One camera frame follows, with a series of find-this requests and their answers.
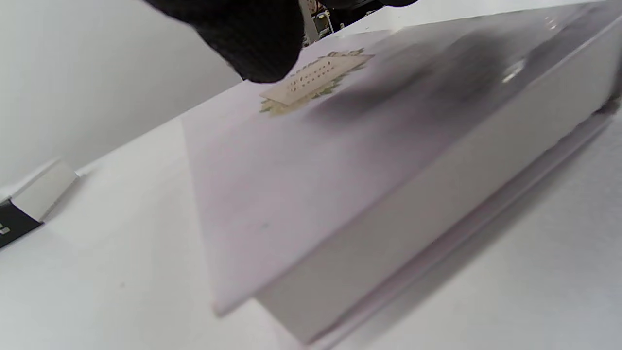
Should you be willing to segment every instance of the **white wall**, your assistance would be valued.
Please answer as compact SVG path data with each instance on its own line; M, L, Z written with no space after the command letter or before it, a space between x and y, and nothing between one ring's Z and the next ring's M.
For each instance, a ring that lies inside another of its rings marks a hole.
M0 0L0 186L55 156L82 166L239 81L140 0Z

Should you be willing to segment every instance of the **gloved hand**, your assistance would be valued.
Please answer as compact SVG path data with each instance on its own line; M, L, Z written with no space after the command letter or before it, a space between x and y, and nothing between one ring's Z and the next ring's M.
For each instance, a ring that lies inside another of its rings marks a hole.
M194 27L240 76L252 82L277 82L298 60L304 36L298 0L145 1ZM354 1L320 0L326 7L347 7ZM388 6L416 1L380 0Z

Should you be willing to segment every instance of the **box lid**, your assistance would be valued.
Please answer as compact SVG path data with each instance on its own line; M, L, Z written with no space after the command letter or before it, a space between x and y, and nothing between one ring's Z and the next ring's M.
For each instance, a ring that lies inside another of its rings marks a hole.
M216 313L278 279L571 53L561 44L594 34L568 32L586 16L598 17L588 21L598 32L620 7L329 37L303 50L294 71L323 57L367 58L302 97L244 82L182 115ZM557 52L531 64L545 42Z

